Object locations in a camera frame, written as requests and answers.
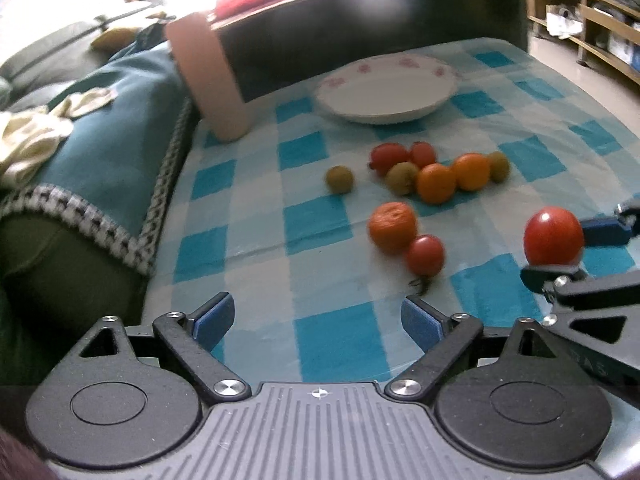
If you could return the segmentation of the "large red tomato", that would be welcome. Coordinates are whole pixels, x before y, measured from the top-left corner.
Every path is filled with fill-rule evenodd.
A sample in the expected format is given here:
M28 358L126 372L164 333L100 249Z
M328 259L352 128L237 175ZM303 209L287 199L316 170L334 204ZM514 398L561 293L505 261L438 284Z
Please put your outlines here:
M531 266L574 264L582 258L585 235L574 214L561 207L548 206L527 221L523 246Z

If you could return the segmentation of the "blue checkered tablecloth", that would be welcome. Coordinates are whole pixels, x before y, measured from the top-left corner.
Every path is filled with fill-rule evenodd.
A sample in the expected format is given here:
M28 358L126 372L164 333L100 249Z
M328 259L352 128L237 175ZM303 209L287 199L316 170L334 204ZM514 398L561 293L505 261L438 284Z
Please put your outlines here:
M638 196L638 134L502 40L424 54L457 90L414 122L328 113L318 97L348 83L331 75L266 96L235 142L198 127L145 321L228 292L214 353L248 382L386 382L419 354L400 325L408 295L508 326L549 310L527 263L634 270L637 243L591 248L578 222Z

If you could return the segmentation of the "small red tomato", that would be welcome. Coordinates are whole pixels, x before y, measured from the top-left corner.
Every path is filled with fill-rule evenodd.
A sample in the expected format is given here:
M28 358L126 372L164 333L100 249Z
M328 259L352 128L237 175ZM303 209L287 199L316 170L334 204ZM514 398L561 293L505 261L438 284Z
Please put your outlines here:
M417 276L432 278L439 274L445 264L445 247L433 235L418 236L408 247L406 263L408 269Z

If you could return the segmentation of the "wrinkled orange tangerine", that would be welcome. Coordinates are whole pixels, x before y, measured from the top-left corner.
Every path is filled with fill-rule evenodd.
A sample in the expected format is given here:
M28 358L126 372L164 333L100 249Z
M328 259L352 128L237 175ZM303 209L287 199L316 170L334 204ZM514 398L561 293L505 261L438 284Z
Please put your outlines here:
M418 235L418 218L411 206L388 202L375 208L368 220L370 241L387 255L400 255Z

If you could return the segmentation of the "grey sofa cushion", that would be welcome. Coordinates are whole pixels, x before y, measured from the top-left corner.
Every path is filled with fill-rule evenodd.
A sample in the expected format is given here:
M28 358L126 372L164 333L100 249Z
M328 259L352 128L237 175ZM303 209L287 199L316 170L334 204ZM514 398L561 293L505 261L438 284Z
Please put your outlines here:
M2 110L46 104L76 80L103 66L114 54L91 49L91 41L109 28L137 27L139 32L165 16L150 2L130 2L90 20L51 32L1 65Z

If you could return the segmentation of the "yellow pillow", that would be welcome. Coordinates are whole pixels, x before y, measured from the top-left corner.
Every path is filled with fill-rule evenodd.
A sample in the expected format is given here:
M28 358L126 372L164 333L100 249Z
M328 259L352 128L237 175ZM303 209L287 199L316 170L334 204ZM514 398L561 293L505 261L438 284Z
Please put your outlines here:
M139 29L137 27L114 27L102 32L91 41L91 49L114 54L134 42Z

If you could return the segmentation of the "lone green longan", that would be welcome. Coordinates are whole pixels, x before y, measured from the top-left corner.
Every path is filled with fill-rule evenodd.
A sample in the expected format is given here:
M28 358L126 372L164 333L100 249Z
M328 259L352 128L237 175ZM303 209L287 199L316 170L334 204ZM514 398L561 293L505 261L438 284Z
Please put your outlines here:
M346 166L334 166L326 172L324 177L326 186L332 194L347 194L352 192L355 177Z

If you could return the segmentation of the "wooden shelf unit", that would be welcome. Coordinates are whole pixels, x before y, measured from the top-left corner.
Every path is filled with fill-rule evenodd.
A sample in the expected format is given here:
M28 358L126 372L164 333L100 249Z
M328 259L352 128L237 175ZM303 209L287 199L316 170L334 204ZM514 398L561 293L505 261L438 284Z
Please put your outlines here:
M605 62L639 81L639 0L526 0L536 36L556 35L577 47L577 63Z

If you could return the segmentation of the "cream cloth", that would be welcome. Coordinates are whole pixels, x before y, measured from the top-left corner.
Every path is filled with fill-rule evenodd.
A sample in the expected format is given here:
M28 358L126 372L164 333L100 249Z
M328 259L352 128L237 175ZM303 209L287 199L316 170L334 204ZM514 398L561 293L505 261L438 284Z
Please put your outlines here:
M74 92L53 108L47 105L22 112L1 113L1 188L18 190L38 172L73 133L74 120L107 106L115 89Z

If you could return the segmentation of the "teal houndstooth blanket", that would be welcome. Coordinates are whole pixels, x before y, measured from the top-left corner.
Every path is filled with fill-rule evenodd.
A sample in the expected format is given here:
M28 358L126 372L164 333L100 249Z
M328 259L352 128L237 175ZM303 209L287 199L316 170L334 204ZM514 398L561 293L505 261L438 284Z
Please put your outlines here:
M28 185L3 195L1 218L50 219L148 275L198 113L166 42L126 49L70 91L92 88L116 98L76 119Z

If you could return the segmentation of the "dark wooden cabinet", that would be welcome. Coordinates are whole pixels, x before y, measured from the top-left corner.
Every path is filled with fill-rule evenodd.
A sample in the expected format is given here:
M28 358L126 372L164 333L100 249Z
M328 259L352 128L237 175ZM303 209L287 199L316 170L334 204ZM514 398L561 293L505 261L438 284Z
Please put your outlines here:
M373 55L484 37L528 48L526 0L283 0L215 30L247 101Z

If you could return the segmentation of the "pink cylinder bottle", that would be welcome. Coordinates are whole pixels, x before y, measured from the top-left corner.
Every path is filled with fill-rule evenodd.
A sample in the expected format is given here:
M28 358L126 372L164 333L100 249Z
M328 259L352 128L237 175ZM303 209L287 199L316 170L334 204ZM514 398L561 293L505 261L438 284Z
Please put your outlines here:
M165 28L171 53L210 131L229 143L250 131L252 120L224 47L203 13L192 13Z

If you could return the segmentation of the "white floral plate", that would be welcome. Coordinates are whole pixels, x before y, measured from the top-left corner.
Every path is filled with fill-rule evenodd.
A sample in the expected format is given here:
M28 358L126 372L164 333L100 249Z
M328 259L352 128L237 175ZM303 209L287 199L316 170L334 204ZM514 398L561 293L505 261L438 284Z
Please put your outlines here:
M450 100L458 75L438 58L393 53L364 58L334 70L318 83L317 103L326 112L363 125L421 119Z

